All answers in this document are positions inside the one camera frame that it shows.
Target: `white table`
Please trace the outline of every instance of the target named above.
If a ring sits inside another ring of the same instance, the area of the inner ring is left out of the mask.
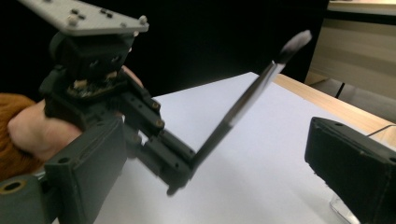
[[[157,97],[165,128],[200,148],[256,77]],[[312,117],[344,122],[272,83],[174,196],[140,161],[127,161],[95,224],[342,224],[332,190],[304,161]]]

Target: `knit sweater sleeve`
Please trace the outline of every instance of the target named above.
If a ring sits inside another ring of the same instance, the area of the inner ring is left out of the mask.
[[[0,181],[30,174],[43,165],[43,161],[17,148],[7,131],[8,122],[33,104],[26,96],[0,92]]]

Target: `mounting plate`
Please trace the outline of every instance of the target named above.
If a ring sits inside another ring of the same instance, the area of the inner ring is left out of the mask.
[[[146,17],[139,20],[77,0],[19,0],[65,35],[113,35],[146,32]]]

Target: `person's hand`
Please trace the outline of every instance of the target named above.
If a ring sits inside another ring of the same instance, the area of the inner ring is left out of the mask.
[[[130,69],[126,66],[122,69],[143,87],[140,79]],[[81,130],[67,121],[46,117],[44,107],[43,100],[23,109],[8,123],[7,128],[15,146],[47,161],[79,137]]]

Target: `wall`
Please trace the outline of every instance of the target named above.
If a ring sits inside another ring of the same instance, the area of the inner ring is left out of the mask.
[[[308,76],[396,99],[396,26],[325,19]]]

